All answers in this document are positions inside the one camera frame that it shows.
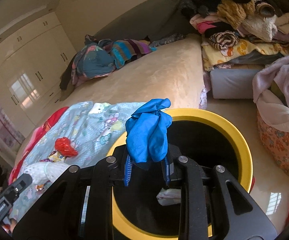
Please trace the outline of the hello kitty blue quilt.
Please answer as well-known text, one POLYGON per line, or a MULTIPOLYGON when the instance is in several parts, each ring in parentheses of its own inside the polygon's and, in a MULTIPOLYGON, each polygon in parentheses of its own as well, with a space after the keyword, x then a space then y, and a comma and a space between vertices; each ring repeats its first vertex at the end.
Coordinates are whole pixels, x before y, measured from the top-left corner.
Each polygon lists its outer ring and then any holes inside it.
MULTIPOLYGON (((59 121, 41 138, 23 162, 20 173, 26 166, 46 161, 55 150, 55 141, 67 137, 77 150, 75 157, 66 157, 63 163, 85 168, 103 159, 115 141, 125 132, 125 122, 143 104, 141 102, 109 103, 80 102, 72 105, 59 121)), ((15 201, 9 217, 19 221, 40 196, 50 187, 38 192, 33 183, 15 201)))

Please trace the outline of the dark brown garment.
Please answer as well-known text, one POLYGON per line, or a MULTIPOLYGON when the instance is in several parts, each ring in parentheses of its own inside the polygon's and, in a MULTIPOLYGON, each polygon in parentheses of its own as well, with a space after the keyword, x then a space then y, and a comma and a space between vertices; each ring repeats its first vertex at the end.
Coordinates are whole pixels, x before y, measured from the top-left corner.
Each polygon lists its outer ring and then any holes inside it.
POLYGON ((74 60, 71 60, 67 68, 60 77, 59 88, 61 90, 75 89, 77 83, 77 70, 74 66, 74 60))

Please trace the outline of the cream white wardrobe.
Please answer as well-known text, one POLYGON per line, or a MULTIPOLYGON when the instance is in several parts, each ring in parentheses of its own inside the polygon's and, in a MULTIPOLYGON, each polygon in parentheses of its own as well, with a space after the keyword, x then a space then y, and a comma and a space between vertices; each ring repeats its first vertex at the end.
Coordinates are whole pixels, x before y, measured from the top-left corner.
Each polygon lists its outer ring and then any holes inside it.
POLYGON ((53 12, 0 43, 0 104, 24 137, 59 105, 61 75, 75 54, 53 12))

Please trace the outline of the grey bed headboard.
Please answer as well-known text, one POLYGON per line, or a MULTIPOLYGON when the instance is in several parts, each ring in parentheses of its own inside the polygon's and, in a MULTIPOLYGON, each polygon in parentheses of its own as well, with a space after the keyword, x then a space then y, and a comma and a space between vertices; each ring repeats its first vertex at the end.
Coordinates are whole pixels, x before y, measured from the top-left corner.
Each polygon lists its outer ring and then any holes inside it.
POLYGON ((141 40, 147 36, 151 41, 157 41, 174 33, 192 33, 195 29, 181 15, 180 1, 147 0, 100 29, 95 38, 115 41, 124 38, 141 40))

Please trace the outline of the grey storage box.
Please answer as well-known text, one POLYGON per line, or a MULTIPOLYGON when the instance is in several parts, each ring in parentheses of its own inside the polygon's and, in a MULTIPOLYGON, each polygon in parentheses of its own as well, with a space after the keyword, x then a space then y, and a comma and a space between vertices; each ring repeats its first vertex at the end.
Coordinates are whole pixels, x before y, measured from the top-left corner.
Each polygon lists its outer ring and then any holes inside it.
POLYGON ((210 72, 215 99, 253 99, 252 80, 259 69, 215 69, 210 72))

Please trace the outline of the red pink blanket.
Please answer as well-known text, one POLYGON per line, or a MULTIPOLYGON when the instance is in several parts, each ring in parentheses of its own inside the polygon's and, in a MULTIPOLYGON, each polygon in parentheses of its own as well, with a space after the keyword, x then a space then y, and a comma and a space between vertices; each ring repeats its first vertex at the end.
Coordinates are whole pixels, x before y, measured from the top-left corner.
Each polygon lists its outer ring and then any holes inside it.
POLYGON ((30 141, 22 152, 21 159, 16 163, 8 178, 8 185, 13 183, 20 173, 24 160, 29 155, 34 146, 41 140, 41 138, 59 121, 61 116, 68 110, 68 107, 62 107, 55 111, 40 127, 33 131, 30 141))

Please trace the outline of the lavender towel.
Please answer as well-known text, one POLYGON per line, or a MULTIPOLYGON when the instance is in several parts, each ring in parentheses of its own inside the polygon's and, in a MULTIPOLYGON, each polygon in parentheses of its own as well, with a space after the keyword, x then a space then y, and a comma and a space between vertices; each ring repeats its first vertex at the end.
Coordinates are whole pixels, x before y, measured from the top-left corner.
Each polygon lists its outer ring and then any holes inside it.
POLYGON ((289 55, 258 72, 252 89, 253 101, 265 124, 289 132, 289 55))

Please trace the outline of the striped colourful garment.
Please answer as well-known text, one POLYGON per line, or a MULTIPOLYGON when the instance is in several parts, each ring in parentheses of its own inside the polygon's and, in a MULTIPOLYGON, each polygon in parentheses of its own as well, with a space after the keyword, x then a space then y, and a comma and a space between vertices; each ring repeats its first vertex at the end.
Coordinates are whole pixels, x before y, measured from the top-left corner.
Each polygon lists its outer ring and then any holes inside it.
POLYGON ((135 61, 156 50, 156 48, 153 48, 142 41, 124 39, 113 42, 110 55, 115 60, 116 68, 120 69, 127 63, 135 61))

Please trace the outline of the blue floral crumpled clothes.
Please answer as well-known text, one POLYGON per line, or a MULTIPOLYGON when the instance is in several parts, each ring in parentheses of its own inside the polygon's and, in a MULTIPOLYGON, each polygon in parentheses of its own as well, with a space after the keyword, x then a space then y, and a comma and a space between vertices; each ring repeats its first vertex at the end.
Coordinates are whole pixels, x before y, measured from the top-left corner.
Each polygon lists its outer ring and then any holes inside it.
POLYGON ((72 63, 71 80, 75 87, 91 79, 108 76, 116 70, 115 59, 110 55, 111 39, 97 40, 86 35, 84 44, 72 63))

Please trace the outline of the yellow white snack wrapper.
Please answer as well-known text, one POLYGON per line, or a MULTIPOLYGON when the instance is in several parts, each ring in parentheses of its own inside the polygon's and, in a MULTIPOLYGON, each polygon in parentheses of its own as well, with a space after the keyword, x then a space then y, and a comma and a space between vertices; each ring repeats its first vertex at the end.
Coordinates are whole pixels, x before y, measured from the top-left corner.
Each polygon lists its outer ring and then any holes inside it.
POLYGON ((53 151, 47 158, 46 161, 50 161, 53 163, 56 162, 64 162, 66 157, 62 155, 59 151, 53 151))

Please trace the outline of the pink hello kitty door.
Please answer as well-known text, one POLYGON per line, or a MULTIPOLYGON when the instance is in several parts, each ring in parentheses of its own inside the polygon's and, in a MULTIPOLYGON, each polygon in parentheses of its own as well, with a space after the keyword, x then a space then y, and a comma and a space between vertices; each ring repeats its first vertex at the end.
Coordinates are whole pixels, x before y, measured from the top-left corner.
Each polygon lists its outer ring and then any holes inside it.
POLYGON ((16 129, 0 104, 0 141, 2 146, 17 153, 24 140, 25 137, 16 129))

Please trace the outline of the pile of clothes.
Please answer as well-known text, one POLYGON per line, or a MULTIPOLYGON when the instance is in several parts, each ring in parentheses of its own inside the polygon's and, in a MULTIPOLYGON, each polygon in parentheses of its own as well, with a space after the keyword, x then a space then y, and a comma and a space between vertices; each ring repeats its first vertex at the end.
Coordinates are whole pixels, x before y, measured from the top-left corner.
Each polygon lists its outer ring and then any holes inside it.
POLYGON ((207 72, 289 53, 289 0, 181 0, 179 9, 202 37, 207 72))

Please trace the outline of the beige bed mattress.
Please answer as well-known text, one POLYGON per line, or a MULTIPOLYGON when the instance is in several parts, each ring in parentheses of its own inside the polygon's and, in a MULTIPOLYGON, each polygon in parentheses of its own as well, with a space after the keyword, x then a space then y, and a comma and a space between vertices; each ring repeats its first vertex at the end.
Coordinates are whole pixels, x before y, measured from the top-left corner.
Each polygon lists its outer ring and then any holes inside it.
MULTIPOLYGON (((59 107, 86 101, 144 104, 151 99, 168 98, 172 108, 202 108, 203 89, 201 38, 191 34, 158 47, 107 77, 83 83, 59 107)), ((26 139, 21 146, 17 161, 29 141, 26 139)))

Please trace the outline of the floral laundry basket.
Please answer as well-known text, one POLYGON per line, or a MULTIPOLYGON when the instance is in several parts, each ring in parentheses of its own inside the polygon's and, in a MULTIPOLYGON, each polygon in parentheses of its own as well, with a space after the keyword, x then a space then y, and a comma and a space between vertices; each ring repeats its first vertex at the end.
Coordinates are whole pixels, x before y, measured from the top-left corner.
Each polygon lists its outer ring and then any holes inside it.
POLYGON ((289 132, 266 124, 257 112, 257 128, 262 145, 272 155, 276 165, 289 176, 289 132))

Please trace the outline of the orange candy wrapper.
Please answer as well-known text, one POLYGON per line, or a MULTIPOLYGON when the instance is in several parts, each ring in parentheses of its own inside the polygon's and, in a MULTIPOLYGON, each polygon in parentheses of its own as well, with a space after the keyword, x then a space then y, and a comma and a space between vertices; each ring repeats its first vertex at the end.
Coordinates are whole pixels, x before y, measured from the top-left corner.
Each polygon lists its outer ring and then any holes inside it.
POLYGON ((44 184, 40 184, 40 185, 36 185, 35 188, 36 188, 36 191, 40 192, 42 190, 44 190, 44 187, 45 185, 44 184))

